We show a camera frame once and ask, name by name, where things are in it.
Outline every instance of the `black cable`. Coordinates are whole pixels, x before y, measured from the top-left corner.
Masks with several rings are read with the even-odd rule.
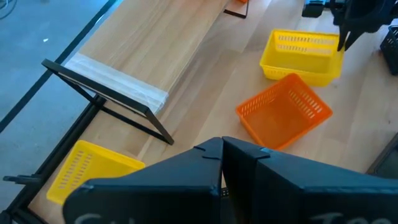
[[[8,1],[8,7],[9,7],[9,5],[10,5],[11,2],[14,2],[14,5],[12,5],[12,8],[10,9],[9,12],[7,12],[4,16],[0,17],[0,20],[5,19],[5,18],[6,18],[7,16],[9,16],[9,15],[13,12],[13,10],[15,9],[15,6],[17,5],[17,0],[9,0],[9,1]],[[0,9],[3,9],[3,8],[5,8],[6,6],[7,6],[7,4],[4,3],[4,5],[1,6]]]

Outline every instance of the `orange object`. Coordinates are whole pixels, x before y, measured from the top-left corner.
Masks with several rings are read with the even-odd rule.
[[[257,144],[275,150],[289,146],[333,114],[296,74],[246,100],[236,113]]]

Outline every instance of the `gray floor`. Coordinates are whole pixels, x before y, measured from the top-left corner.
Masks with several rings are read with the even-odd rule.
[[[106,1],[18,0],[0,20],[0,120],[43,74],[41,61],[55,60]],[[35,172],[86,105],[52,76],[0,134],[0,178]],[[21,188],[0,181],[0,211]]]

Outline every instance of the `wooden tabletop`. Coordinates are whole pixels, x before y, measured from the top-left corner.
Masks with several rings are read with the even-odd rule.
[[[169,92],[228,1],[124,0],[77,56]]]
[[[274,83],[264,77],[259,66],[271,30],[338,32],[329,12],[318,19],[302,18],[302,6],[303,0],[252,0],[246,20],[220,15],[158,114],[175,139],[173,146],[103,112],[98,113],[81,139],[140,159],[147,166],[214,136],[252,141],[234,109]],[[327,87],[313,88],[332,108],[333,116],[284,152],[366,172],[398,130],[398,79],[389,74],[379,53],[386,32],[383,27],[376,34],[359,38],[345,54],[341,78]],[[82,51],[98,50],[85,46]],[[94,59],[112,62],[111,66],[117,64],[121,70],[130,66],[150,70],[148,65],[140,67],[135,62],[129,65],[113,57],[98,53]],[[137,119],[123,108],[114,108]],[[61,206],[45,198],[56,174],[54,172],[29,206],[49,223],[63,222]]]

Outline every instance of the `white tape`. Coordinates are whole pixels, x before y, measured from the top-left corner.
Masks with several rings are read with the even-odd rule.
[[[65,67],[148,106],[154,114],[163,108],[169,97],[163,90],[79,53]]]

